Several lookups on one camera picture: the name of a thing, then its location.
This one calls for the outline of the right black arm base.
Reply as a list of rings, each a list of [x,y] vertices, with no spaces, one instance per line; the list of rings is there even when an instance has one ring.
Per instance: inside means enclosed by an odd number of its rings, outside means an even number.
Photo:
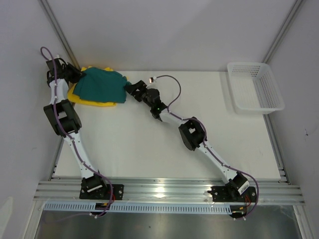
[[[244,203],[246,199],[248,202],[255,203],[257,201],[257,192],[255,187],[248,187],[244,193],[239,195],[234,189],[230,189],[226,186],[212,186],[207,191],[212,196],[214,202],[229,202],[229,203]]]

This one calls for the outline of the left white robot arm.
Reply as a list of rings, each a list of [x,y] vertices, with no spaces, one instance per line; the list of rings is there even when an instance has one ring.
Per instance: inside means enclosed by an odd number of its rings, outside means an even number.
[[[47,84],[51,90],[49,105],[43,108],[54,132],[69,145],[81,173],[81,199],[109,199],[113,186],[91,163],[82,144],[82,123],[72,103],[67,99],[69,83],[75,83],[84,73],[62,58],[46,61],[49,68]]]

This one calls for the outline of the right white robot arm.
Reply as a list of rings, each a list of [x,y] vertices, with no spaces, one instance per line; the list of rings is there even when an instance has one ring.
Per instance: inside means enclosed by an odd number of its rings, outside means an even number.
[[[136,101],[144,102],[149,106],[150,112],[155,119],[178,126],[178,131],[185,147],[191,151],[199,150],[217,168],[231,200],[239,201],[245,196],[250,187],[249,180],[244,176],[243,172],[227,165],[225,160],[213,149],[207,140],[207,131],[202,122],[196,117],[183,118],[170,110],[170,106],[181,94],[181,85],[179,85],[178,95],[168,105],[162,102],[159,90],[151,88],[144,81],[128,84],[124,89]]]

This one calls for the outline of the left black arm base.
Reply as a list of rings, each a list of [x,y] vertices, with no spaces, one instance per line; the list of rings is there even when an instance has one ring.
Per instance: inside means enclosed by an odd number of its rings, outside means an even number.
[[[124,185],[123,184],[113,184],[113,200],[122,200],[124,195]],[[110,185],[97,186],[90,190],[81,189],[79,198],[82,200],[109,200],[111,195]]]

